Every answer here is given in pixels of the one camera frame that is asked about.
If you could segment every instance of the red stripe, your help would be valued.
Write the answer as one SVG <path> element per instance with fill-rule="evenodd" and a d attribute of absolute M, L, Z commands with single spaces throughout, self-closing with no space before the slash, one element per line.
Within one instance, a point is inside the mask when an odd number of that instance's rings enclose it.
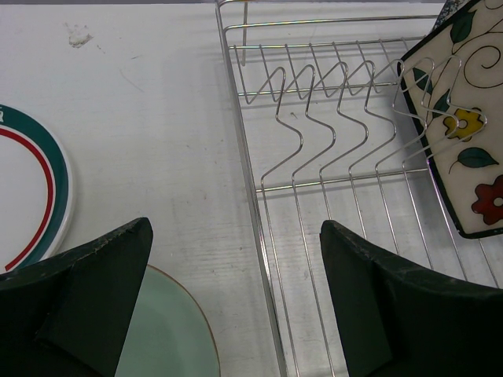
<path fill-rule="evenodd" d="M 39 150 L 32 143 L 30 143 L 29 140 L 19 136 L 18 134 L 15 134 L 14 132 L 4 130 L 2 128 L 0 128 L 0 135 L 11 138 L 14 141 L 17 141 L 18 143 L 23 145 L 28 151 L 30 151 L 33 154 L 33 156 L 35 156 L 35 158 L 39 161 L 40 165 L 42 165 L 42 169 L 44 170 L 44 174 L 47 180 L 47 205 L 44 217 L 42 218 L 42 222 L 40 223 L 40 226 L 37 229 L 37 232 L 35 233 L 33 238 L 31 239 L 30 243 L 24 248 L 23 251 L 20 252 L 19 255 L 17 255 L 9 264 L 6 265 L 6 271 L 9 271 L 12 267 L 17 265 L 17 263 L 19 263 L 26 256 L 26 254 L 28 254 L 28 252 L 33 248 L 33 246 L 37 243 L 37 241 L 41 237 L 42 232 L 46 227 L 47 222 L 49 221 L 50 211 L 53 207 L 54 186 L 53 186 L 53 179 L 50 175 L 50 168 L 46 162 L 46 159 L 44 159 L 42 153 L 40 153 Z"/>

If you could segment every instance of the plate with red and green rim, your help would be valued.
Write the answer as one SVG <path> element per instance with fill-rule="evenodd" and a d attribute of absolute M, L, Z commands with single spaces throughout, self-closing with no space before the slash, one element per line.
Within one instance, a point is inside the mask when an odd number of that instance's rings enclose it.
<path fill-rule="evenodd" d="M 73 208 L 61 143 L 29 115 L 0 104 L 0 273 L 51 256 Z"/>

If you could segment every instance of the wire rack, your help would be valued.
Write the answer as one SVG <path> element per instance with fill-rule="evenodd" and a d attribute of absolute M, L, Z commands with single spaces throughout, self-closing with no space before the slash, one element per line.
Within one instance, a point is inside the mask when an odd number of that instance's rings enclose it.
<path fill-rule="evenodd" d="M 458 236 L 402 99 L 399 59 L 436 16 L 329 18 L 327 7 L 284 20 L 271 8 L 252 20 L 254 6 L 218 2 L 217 20 L 279 371 L 347 375 L 319 247 L 325 219 L 493 287 L 503 239 Z"/>

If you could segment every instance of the red flower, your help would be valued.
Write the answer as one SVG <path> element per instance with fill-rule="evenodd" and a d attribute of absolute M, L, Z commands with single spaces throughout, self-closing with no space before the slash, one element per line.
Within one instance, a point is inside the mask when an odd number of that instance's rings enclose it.
<path fill-rule="evenodd" d="M 478 185 L 475 194 L 479 200 L 472 204 L 472 210 L 483 214 L 486 224 L 492 225 L 503 219 L 503 175 L 496 178 L 492 185 Z"/>

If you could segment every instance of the green leaf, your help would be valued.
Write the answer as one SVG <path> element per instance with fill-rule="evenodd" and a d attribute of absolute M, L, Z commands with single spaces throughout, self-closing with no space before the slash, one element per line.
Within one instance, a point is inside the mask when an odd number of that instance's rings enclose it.
<path fill-rule="evenodd" d="M 467 148 L 457 156 L 457 161 L 466 167 L 488 167 L 499 165 L 491 155 L 482 148 Z"/>
<path fill-rule="evenodd" d="M 450 40 L 454 44 L 465 40 L 470 35 L 475 12 L 466 13 L 462 18 L 454 22 L 453 27 L 450 29 Z"/>
<path fill-rule="evenodd" d="M 428 75 L 425 71 L 421 71 L 419 68 L 412 68 L 412 71 L 414 72 L 414 81 L 417 82 L 417 86 L 419 86 L 419 89 L 424 90 L 428 82 Z M 426 91 L 427 93 L 430 93 L 430 95 L 433 93 L 433 85 L 431 84 L 431 81 L 430 85 L 428 85 L 428 90 Z"/>
<path fill-rule="evenodd" d="M 441 96 L 439 98 L 439 100 L 437 101 L 437 103 L 435 104 L 435 106 L 433 106 L 433 108 L 435 110 L 438 110 L 440 112 L 447 112 L 447 110 L 449 110 L 449 104 L 447 103 L 447 98 L 449 96 L 449 90 L 447 90 L 443 96 Z M 435 119 L 437 118 L 438 116 L 441 116 L 442 114 L 438 113 L 438 112 L 432 112 L 432 118 Z"/>

